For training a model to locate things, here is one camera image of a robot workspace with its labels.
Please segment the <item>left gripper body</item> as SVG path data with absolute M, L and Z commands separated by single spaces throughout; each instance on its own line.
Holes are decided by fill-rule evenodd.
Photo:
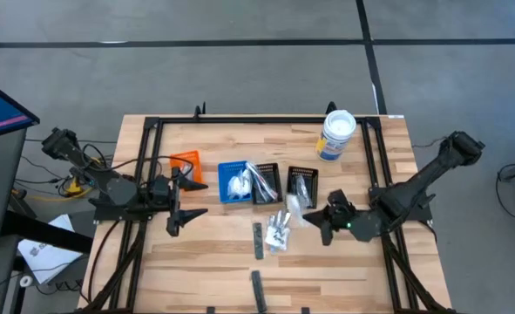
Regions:
M 146 204 L 152 212 L 171 212 L 179 207 L 180 191 L 172 179 L 157 176 L 147 184 Z

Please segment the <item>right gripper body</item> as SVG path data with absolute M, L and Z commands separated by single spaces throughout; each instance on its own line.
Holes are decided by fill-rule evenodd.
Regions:
M 329 194 L 329 206 L 332 208 L 332 228 L 350 229 L 352 221 L 357 217 L 358 210 L 348 201 L 341 189 Z

